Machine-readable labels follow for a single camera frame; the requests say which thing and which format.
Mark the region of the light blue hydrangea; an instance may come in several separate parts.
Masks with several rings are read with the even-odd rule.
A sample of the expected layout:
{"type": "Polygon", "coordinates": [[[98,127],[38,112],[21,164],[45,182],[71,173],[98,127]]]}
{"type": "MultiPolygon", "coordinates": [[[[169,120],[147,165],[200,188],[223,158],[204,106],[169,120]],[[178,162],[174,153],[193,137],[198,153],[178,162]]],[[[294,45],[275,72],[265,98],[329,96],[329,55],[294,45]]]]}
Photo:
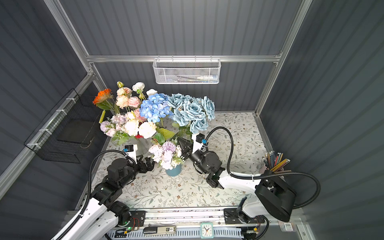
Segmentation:
{"type": "Polygon", "coordinates": [[[194,98],[190,95],[173,94],[168,98],[171,119],[178,125],[179,137],[192,137],[206,131],[209,121],[215,119],[215,103],[207,96],[194,98]]]}

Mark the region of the clear ribbed glass vase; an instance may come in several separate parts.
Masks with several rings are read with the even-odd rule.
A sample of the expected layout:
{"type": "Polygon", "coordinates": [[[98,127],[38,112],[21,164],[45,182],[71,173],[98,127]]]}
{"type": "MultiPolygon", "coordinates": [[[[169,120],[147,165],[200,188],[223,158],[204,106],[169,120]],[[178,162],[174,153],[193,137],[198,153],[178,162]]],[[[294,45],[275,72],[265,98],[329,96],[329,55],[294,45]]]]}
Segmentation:
{"type": "Polygon", "coordinates": [[[149,152],[149,148],[151,147],[151,142],[148,142],[147,139],[140,138],[140,139],[137,139],[137,146],[138,146],[137,155],[145,156],[149,152]]]}

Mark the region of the dark blue hydrangea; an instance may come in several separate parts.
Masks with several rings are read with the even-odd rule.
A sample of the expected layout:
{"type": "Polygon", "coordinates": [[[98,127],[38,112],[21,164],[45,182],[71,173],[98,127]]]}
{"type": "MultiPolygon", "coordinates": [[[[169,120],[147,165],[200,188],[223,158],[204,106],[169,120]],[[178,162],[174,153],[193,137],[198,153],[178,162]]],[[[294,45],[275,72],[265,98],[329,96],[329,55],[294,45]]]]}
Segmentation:
{"type": "Polygon", "coordinates": [[[168,105],[168,100],[168,95],[157,93],[143,100],[140,109],[142,117],[156,124],[157,133],[150,139],[153,139],[155,143],[160,145],[175,135],[164,128],[164,118],[173,115],[171,107],[168,105]]]}

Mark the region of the small teal alarm clock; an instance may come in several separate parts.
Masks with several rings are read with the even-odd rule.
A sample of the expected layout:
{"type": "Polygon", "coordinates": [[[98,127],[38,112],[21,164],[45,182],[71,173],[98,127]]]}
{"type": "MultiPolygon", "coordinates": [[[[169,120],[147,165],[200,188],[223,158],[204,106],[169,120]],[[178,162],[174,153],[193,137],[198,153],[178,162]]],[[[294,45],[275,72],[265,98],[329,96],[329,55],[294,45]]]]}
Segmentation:
{"type": "Polygon", "coordinates": [[[214,238],[213,223],[208,223],[208,222],[201,223],[200,227],[201,227],[201,230],[200,230],[201,239],[212,239],[212,238],[214,238]]]}

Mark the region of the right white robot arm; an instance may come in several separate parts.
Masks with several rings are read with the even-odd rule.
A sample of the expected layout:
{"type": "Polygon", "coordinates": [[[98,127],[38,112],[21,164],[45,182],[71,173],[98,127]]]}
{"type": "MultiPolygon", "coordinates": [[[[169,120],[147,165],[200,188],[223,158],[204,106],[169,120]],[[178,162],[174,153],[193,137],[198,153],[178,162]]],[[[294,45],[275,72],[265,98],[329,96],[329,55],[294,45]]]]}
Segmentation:
{"type": "Polygon", "coordinates": [[[211,135],[220,130],[214,128],[208,135],[197,134],[191,141],[178,137],[177,142],[181,146],[183,159],[193,162],[196,171],[205,174],[206,182],[212,188],[235,189],[246,192],[238,208],[237,217],[242,223],[248,223],[251,219],[265,214],[270,214],[282,222],[289,222],[292,211],[300,209],[314,202],[321,192],[320,181],[311,174],[303,172],[273,172],[265,170],[262,174],[245,175],[230,170],[230,164],[234,153],[234,139],[229,133],[231,148],[227,160],[227,166],[222,166],[219,156],[208,150],[208,140],[211,135]],[[297,193],[283,177],[304,176],[313,180],[316,184],[314,194],[301,204],[296,203],[297,193]]]}

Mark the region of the pink pencil cup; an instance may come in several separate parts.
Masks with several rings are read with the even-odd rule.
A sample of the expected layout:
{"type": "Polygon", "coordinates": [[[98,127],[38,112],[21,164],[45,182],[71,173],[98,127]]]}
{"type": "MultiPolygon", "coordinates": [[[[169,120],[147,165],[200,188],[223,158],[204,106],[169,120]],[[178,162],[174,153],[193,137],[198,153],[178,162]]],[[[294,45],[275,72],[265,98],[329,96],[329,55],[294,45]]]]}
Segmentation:
{"type": "Polygon", "coordinates": [[[276,153],[275,151],[265,153],[262,159],[266,170],[272,171],[273,173],[282,173],[284,167],[291,162],[290,159],[284,158],[283,153],[276,153]]]}

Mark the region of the floral patterned table mat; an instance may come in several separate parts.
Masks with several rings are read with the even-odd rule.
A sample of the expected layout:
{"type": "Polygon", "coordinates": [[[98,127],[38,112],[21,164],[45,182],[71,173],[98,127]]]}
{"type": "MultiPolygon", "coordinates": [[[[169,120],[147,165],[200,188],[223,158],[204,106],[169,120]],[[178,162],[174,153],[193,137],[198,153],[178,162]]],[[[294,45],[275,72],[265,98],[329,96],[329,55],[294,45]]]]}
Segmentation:
{"type": "MultiPolygon", "coordinates": [[[[266,148],[252,112],[216,112],[209,122],[207,135],[215,127],[226,127],[234,138],[234,153],[230,169],[243,174],[256,174],[264,169],[266,148]]],[[[196,172],[190,160],[175,177],[155,164],[154,170],[137,175],[123,188],[118,201],[131,209],[227,207],[237,206],[246,192],[235,189],[212,188],[204,175],[196,172]]]]}

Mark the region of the white peony flower stem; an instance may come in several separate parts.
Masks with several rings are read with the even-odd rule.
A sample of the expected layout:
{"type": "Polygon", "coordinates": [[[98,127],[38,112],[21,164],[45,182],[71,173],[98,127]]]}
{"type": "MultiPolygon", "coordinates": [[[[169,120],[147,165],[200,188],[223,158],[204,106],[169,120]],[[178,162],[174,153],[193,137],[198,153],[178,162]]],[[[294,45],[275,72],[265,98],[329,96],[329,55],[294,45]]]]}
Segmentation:
{"type": "Polygon", "coordinates": [[[152,138],[157,133],[157,126],[153,122],[140,122],[135,119],[133,113],[128,112],[125,114],[128,118],[127,123],[125,124],[125,132],[128,133],[129,136],[135,137],[136,135],[143,136],[144,139],[152,138]]]}

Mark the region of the pink rose flower stem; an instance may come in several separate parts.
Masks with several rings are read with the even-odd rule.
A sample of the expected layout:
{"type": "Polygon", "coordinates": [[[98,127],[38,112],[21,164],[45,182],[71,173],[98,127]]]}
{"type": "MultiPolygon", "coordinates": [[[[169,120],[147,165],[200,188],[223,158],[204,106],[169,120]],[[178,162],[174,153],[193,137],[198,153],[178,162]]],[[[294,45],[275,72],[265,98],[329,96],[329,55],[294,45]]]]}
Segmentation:
{"type": "Polygon", "coordinates": [[[130,108],[130,112],[133,113],[135,116],[135,119],[137,119],[140,122],[146,122],[147,119],[145,117],[141,116],[140,109],[141,109],[142,100],[138,97],[130,97],[128,100],[128,107],[130,108]]]}

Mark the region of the white rose flower stem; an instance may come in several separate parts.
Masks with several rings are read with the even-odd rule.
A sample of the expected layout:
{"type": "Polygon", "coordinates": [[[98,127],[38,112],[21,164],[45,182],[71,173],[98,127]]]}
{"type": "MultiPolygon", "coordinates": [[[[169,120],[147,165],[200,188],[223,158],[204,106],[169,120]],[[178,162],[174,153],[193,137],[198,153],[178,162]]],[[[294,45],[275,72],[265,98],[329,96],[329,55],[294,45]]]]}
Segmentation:
{"type": "Polygon", "coordinates": [[[139,98],[141,100],[146,100],[145,94],[150,97],[152,95],[155,95],[158,93],[158,91],[154,89],[150,89],[144,93],[145,90],[145,84],[142,82],[137,82],[136,84],[133,85],[133,91],[136,92],[139,95],[139,98]]]}

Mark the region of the cream rose flower spray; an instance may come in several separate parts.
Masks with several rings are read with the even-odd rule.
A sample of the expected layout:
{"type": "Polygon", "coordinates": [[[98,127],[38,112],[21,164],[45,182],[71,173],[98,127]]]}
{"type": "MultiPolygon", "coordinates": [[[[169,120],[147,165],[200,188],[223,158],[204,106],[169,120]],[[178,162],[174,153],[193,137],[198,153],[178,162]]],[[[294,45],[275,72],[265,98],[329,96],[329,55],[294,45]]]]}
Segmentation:
{"type": "Polygon", "coordinates": [[[118,90],[117,90],[117,97],[116,97],[116,105],[120,109],[127,108],[128,101],[130,97],[132,96],[132,90],[128,87],[125,87],[125,85],[122,82],[117,82],[118,90]]]}

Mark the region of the teal cylindrical vase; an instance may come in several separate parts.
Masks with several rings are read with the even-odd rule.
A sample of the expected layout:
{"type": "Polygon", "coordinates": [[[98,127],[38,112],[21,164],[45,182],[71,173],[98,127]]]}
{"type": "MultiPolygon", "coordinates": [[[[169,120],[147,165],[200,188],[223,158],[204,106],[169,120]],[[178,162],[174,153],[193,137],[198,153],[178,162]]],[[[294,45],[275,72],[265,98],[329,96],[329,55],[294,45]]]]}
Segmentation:
{"type": "Polygon", "coordinates": [[[166,174],[170,177],[178,176],[182,171],[182,165],[177,165],[176,167],[166,170],[166,174]]]}

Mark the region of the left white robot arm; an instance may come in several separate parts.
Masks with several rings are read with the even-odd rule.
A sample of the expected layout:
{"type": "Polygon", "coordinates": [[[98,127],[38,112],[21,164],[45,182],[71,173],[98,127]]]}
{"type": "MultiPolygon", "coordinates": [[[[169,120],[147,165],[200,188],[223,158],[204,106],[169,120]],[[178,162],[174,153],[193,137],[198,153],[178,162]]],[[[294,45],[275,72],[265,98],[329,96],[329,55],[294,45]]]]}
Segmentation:
{"type": "Polygon", "coordinates": [[[98,240],[106,237],[115,227],[131,232],[144,226],[146,212],[131,212],[118,198],[123,188],[133,183],[138,174],[154,169],[154,161],[149,157],[137,156],[133,146],[112,152],[122,155],[122,158],[108,166],[108,174],[95,188],[92,188],[92,177],[89,176],[82,208],[53,237],[55,240],[98,240]]]}

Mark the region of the orange gerbera flower stem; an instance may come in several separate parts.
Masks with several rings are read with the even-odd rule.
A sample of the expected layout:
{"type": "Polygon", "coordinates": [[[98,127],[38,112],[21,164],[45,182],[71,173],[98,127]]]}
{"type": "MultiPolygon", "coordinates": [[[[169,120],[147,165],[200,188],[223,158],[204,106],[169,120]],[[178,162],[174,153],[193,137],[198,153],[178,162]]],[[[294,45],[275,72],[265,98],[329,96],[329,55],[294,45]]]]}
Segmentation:
{"type": "Polygon", "coordinates": [[[111,111],[114,115],[120,113],[111,89],[98,92],[98,95],[93,100],[93,104],[102,110],[111,111]]]}

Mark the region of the lilac pink flower bunch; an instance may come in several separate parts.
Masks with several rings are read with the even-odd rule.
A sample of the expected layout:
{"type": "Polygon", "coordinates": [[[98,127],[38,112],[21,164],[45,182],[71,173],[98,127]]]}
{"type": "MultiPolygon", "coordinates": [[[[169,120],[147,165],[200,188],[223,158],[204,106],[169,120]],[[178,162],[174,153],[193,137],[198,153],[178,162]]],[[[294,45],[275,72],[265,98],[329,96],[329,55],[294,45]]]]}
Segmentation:
{"type": "Polygon", "coordinates": [[[105,117],[104,121],[100,124],[100,130],[110,137],[112,141],[118,141],[121,145],[132,138],[124,130],[127,121],[128,118],[121,114],[117,114],[111,118],[105,117]]]}

